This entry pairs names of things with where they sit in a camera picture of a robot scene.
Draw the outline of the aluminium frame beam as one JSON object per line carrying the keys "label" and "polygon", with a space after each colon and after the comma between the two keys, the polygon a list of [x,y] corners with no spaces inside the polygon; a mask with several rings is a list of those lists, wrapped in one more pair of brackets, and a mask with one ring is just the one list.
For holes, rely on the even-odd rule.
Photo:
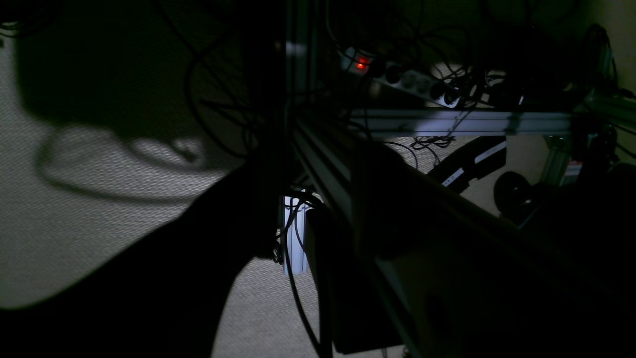
{"label": "aluminium frame beam", "polygon": [[484,108],[465,111],[357,109],[350,119],[375,137],[567,135],[579,114],[506,112]]}

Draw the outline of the white power strip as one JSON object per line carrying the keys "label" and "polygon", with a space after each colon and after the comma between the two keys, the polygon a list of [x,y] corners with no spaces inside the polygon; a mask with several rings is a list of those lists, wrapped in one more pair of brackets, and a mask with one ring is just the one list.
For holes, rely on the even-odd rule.
{"label": "white power strip", "polygon": [[445,108],[457,108],[460,102],[457,88],[453,88],[441,79],[408,69],[394,61],[381,60],[379,57],[352,47],[340,52],[340,59],[341,68],[348,73],[360,75],[427,102]]}

